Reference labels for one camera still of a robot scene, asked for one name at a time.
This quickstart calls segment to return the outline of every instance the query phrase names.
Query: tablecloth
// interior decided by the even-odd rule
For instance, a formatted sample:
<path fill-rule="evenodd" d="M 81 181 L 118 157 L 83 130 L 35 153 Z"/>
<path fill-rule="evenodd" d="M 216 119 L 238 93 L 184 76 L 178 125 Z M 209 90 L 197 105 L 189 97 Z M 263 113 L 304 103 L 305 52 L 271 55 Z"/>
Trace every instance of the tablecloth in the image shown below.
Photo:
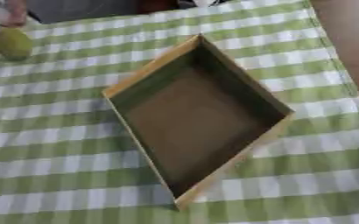
<path fill-rule="evenodd" d="M 33 55 L 0 57 L 0 224 L 359 224 L 359 94 L 307 0 L 25 32 Z M 198 33 L 296 114 L 277 141 L 176 211 L 101 91 Z"/>

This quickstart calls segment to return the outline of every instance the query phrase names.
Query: hand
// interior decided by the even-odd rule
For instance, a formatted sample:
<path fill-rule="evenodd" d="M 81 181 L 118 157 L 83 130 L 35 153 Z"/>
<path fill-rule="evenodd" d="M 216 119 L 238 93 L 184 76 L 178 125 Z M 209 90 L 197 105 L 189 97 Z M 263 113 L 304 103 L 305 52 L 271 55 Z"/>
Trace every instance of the hand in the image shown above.
<path fill-rule="evenodd" d="M 27 6 L 25 0 L 5 0 L 5 3 L 10 15 L 2 25 L 9 27 L 23 26 L 27 19 Z"/>

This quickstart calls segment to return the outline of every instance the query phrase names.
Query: open box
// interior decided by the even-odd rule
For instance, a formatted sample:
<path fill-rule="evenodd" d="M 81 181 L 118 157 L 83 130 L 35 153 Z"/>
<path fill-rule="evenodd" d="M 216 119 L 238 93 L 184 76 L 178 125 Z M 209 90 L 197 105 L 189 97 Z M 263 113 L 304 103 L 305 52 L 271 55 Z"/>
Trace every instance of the open box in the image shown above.
<path fill-rule="evenodd" d="M 179 208 L 292 115 L 201 35 L 103 94 Z"/>

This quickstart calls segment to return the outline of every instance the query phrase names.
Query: gingham tablecloth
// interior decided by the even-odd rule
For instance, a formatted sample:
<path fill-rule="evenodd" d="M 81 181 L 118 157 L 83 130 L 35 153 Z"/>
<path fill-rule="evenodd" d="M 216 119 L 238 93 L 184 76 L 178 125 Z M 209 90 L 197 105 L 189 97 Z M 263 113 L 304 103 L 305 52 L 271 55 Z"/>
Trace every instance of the gingham tablecloth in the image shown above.
<path fill-rule="evenodd" d="M 307 0 L 25 29 L 33 56 L 0 58 L 0 224 L 359 224 L 359 94 Z M 101 91 L 200 32 L 296 114 L 178 212 Z"/>

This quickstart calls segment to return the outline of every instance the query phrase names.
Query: square box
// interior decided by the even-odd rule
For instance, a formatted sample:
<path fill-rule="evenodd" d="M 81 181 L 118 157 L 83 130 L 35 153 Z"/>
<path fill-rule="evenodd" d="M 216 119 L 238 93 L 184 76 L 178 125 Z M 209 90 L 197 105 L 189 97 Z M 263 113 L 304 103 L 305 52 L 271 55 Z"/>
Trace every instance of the square box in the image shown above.
<path fill-rule="evenodd" d="M 293 113 L 201 35 L 103 94 L 178 208 Z"/>

